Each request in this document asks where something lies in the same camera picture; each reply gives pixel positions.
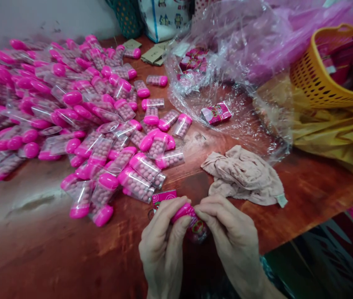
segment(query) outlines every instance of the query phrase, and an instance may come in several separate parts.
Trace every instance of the pink plastic cap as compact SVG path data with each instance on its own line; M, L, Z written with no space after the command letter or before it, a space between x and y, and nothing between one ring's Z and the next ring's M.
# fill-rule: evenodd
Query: pink plastic cap
M147 115L143 119L145 124L148 125L157 125L158 124L158 116L156 115Z
M83 162L86 161L86 158L81 157L81 156L74 156L71 160L70 160L70 165L71 167L79 167L82 165Z
M167 133L163 133L163 132L158 132L154 135L154 140L162 140L165 143L168 143L168 134Z
M129 124L134 126L138 131L142 130L142 125L137 120L130 120Z
M86 204L83 206L71 208L69 216L71 219L80 219L80 218L84 218L88 214L89 214L89 204Z
M150 131L149 133L147 133L148 136L154 136L157 133L160 133L160 129L155 128L154 130Z
M109 77L109 82L111 85L113 86L117 86L118 82L120 81L120 78L117 74L112 74L110 77Z
M64 77L66 75L66 68L60 63L53 65L53 73L58 77Z
M109 173L104 173L99 177L99 183L109 189L118 188L118 179Z
M36 81L36 80L31 80L31 85L32 87L34 87L36 90L43 92L43 93L47 93L50 94L51 93L51 88L49 86L47 86L46 84L44 84L41 81Z
M136 76L138 76L138 73L135 69L128 70L128 77L130 80L136 78Z
M138 104L136 104L135 102L129 102L128 105L131 107L133 111L138 110Z
M147 98L150 96L150 90L148 88L142 88L137 91L140 98Z
M103 80L102 80L102 78L100 76L94 76L92 78L91 83L92 83L92 85L95 85L98 81L102 81L103 82Z
M115 54L115 50L113 48L108 48L107 49L107 56L110 58L110 59L113 59L113 56Z
M118 181L119 183L124 186L129 179L129 175L131 175L133 173L133 169L129 166L125 167L121 173L118 175Z
M147 99L142 100L142 109L143 109L143 111L146 111L146 109L147 109Z
M80 104L82 101L82 94L79 91L70 91L63 95L63 102L70 106Z
M22 135L22 141L24 143L30 143L38 138L38 131L34 129L27 130Z
M102 227L107 222L110 221L111 217L113 216L114 209L109 205L105 205L102 207L96 215L93 217L93 222L96 224L97 227Z
M186 115L186 114L184 114L184 113L182 113L181 115L179 115L178 119L180 119L180 120L185 120L185 122L187 122L189 125L190 125L190 124L192 123L192 121L193 121L190 116L188 116L188 115Z
M139 48L136 48L136 49L134 50L134 58L135 58L135 59L139 59L139 58L140 58L140 55L141 55L140 49L139 49Z
M165 150L166 151L174 150L175 147L176 147L175 139L171 135L168 135L168 143L167 143L167 148Z
M88 67L86 69L86 71L89 72L93 76L100 76L100 72L97 69L93 68L93 67Z
M88 69L92 66L92 64L89 61L86 61L85 59L81 57L76 57L75 62L81 66L83 69Z

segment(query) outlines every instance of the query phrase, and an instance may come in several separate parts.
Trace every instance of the pink label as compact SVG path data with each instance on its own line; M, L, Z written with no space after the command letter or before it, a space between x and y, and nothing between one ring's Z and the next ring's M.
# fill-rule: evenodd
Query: pink label
M169 200L174 198L177 198L176 190L154 194L151 197L151 200L153 202L154 212L158 210L158 207L160 206L160 202L162 202L163 200Z
M232 114L224 102L201 110L201 115L210 125L217 125L231 118Z

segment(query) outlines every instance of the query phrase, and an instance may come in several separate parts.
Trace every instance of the wooden table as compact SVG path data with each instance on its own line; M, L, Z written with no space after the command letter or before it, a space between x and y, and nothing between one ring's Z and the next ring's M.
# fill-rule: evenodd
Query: wooden table
M153 44L146 37L138 41L143 43L142 53ZM137 70L137 79L165 73L164 67L128 62ZM153 98L167 97L166 89L151 88L151 93ZM170 108L167 101L163 111ZM139 108L137 118L143 115ZM178 144L183 146L186 163L165 171L163 190L177 189L178 195L199 203L212 183L200 164L212 151L224 153L239 143L244 145L244 140L193 124ZM353 175L332 160L293 150L275 169L289 200L284 209L231 200L254 220L261 254L353 206ZM59 184L73 171L66 158L34 159L0 182L0 298L146 296L138 243L152 206L120 195L105 227L97 228L88 218L72 220L68 217L71 199ZM184 291L216 282L222 274L212 237L202 245L184 243Z

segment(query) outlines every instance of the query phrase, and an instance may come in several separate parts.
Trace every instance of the clear plastic bag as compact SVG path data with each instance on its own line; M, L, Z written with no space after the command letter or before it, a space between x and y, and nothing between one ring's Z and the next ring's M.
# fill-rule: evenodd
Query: clear plastic bag
M350 4L288 7L280 1L272 9L261 0L210 3L191 30L182 29L167 47L170 101L268 162L279 160L291 148L293 107L291 86L278 84L278 78L289 75L314 31L340 23ZM220 102L232 117L210 125L201 111L212 107L217 113L213 107Z

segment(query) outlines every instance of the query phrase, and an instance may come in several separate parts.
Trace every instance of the pink capsule container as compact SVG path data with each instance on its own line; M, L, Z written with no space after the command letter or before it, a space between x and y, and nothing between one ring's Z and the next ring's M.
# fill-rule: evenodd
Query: pink capsule container
M173 130L173 135L179 138L185 138L187 130L189 130L192 124L192 119L186 114L182 113L179 115L176 125Z
M126 167L118 176L118 181L125 189L129 190L138 199L142 199L151 187L149 181L139 175L130 167Z
M146 111L147 108L154 107L157 109L162 109L165 107L164 98L147 98L142 100L142 109Z
M185 156L181 149L166 152L162 157L156 160L160 169L171 168L185 163Z
M131 142L141 151L147 152L153 144L153 137L140 131L134 131L131 136Z
M168 77L167 76L149 75L146 78L146 84L164 87L164 86L167 86L167 84L168 84Z
M168 134L159 132L153 137L153 144L151 145L147 156L151 159L160 158L167 148Z
M150 90L147 88L143 80L136 80L134 84L135 84L136 92L138 93L138 96L140 98L147 98L150 96Z
M15 169L17 169L24 159L18 157L16 154L13 154L0 162L0 181L4 180L9 176Z
M158 109L155 107L148 107L143 121L148 125L158 125Z
M159 121L158 128L167 132L179 117L179 112L174 109L169 110Z
M153 182L161 172L161 169L146 157L144 153L134 155L129 161L129 166L149 182Z
M121 171L128 165L130 159L136 154L135 147L126 147L119 152L117 158L108 168L108 172L114 176L118 176Z

